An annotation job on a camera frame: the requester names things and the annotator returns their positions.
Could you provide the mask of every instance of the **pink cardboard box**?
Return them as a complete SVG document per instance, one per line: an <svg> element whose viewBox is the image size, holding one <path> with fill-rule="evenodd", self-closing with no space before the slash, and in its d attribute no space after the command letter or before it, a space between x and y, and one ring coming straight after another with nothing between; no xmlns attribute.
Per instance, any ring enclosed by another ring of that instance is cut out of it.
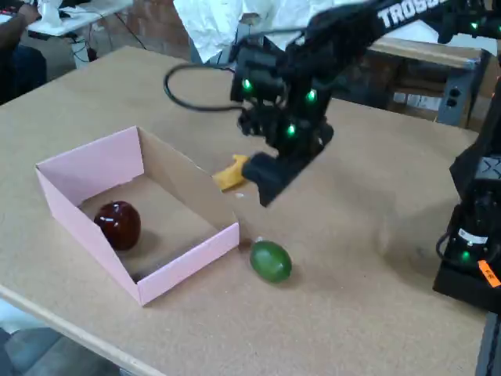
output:
<svg viewBox="0 0 501 376"><path fill-rule="evenodd" d="M141 128L129 128L36 166L52 215L142 306L239 243L239 224L212 178ZM139 242L116 253L93 222L127 201Z"/></svg>

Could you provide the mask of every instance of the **person's arm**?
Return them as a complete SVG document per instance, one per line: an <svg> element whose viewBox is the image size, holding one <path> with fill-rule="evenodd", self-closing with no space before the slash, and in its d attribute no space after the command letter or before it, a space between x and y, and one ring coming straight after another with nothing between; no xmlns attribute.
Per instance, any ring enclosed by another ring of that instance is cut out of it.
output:
<svg viewBox="0 0 501 376"><path fill-rule="evenodd" d="M17 15L9 21L0 24L0 51L11 49L21 38L21 35L40 14L35 7L25 4L19 8Z"/></svg>

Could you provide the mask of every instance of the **white cloth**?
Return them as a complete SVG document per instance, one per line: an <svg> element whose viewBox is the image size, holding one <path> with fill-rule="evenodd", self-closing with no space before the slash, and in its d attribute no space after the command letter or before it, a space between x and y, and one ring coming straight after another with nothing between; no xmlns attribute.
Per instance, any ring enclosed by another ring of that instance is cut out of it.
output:
<svg viewBox="0 0 501 376"><path fill-rule="evenodd" d="M315 14L325 9L358 2L361 0L174 0L174 6L200 58L206 62L232 45L243 15L256 15L251 32L303 27ZM388 36L436 43L438 34L425 23L417 21ZM285 49L294 37L293 34L279 34L268 38ZM497 54L494 39L473 39L460 34L452 39L450 45L483 48L493 55Z"/></svg>

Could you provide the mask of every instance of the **brick wall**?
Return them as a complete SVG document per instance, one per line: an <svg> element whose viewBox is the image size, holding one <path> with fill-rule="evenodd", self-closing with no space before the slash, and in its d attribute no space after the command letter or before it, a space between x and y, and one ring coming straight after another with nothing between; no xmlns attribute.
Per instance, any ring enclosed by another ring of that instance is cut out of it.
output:
<svg viewBox="0 0 501 376"><path fill-rule="evenodd" d="M124 10L120 16L142 39L162 41L167 45L164 50L172 50L172 55L189 55L188 34L172 0L134 0L134 5ZM113 34L127 33L114 17L109 19L108 24Z"/></svg>

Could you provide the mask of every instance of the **red apple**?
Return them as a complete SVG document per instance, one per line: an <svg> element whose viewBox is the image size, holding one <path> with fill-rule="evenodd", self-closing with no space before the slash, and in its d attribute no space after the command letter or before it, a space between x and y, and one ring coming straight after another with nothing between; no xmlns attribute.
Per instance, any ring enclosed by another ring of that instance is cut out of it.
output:
<svg viewBox="0 0 501 376"><path fill-rule="evenodd" d="M114 201L103 205L94 223L115 251L127 251L135 246L141 233L141 218L132 205L125 201Z"/></svg>

